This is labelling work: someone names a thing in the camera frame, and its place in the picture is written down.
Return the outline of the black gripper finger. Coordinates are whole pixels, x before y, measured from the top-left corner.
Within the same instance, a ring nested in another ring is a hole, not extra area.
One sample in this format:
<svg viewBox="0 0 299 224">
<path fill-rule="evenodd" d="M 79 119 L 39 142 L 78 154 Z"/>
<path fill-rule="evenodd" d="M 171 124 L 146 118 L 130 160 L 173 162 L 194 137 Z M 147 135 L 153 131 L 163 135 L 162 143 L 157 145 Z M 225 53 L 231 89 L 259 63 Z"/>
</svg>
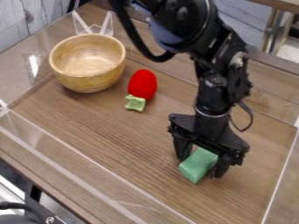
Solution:
<svg viewBox="0 0 299 224">
<path fill-rule="evenodd" d="M 231 157 L 223 156 L 214 166 L 213 177 L 217 179 L 222 178 L 227 170 L 230 169 L 230 166 L 231 166 Z"/>
<path fill-rule="evenodd" d="M 177 157 L 181 161 L 183 161 L 191 155 L 193 143 L 187 139 L 181 137 L 177 137 L 173 142 Z"/>
</svg>

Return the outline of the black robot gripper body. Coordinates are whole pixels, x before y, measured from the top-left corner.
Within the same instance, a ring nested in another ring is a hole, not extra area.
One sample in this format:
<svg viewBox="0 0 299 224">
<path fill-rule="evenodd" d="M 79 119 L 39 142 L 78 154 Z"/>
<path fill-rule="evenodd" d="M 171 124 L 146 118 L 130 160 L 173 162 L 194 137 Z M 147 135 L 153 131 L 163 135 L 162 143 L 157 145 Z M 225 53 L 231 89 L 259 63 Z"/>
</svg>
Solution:
<svg viewBox="0 0 299 224">
<path fill-rule="evenodd" d="M 173 140 L 177 137 L 185 138 L 193 145 L 201 146 L 221 158 L 230 156 L 231 165 L 243 164 L 250 146 L 233 131 L 227 115 L 211 118 L 199 114 L 170 114 L 169 120 Z"/>
</svg>

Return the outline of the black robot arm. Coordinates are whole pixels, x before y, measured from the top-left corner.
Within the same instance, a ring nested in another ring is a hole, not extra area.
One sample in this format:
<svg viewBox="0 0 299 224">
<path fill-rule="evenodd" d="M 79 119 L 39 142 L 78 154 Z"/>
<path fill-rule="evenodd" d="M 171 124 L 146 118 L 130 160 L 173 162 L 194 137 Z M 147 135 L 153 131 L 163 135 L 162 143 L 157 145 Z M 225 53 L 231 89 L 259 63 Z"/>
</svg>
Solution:
<svg viewBox="0 0 299 224">
<path fill-rule="evenodd" d="M 242 165 L 249 143 L 234 133 L 231 108 L 243 106 L 250 96 L 247 43 L 223 22 L 213 0 L 109 0 L 139 52 L 154 62 L 166 62 L 187 53 L 199 82 L 193 115 L 171 114 L 169 131 L 177 157 L 186 161 L 195 145 L 219 158 L 211 168 L 215 178 L 233 165 Z M 127 8 L 134 7 L 150 18 L 154 39 L 165 49 L 155 55 L 142 39 Z"/>
</svg>

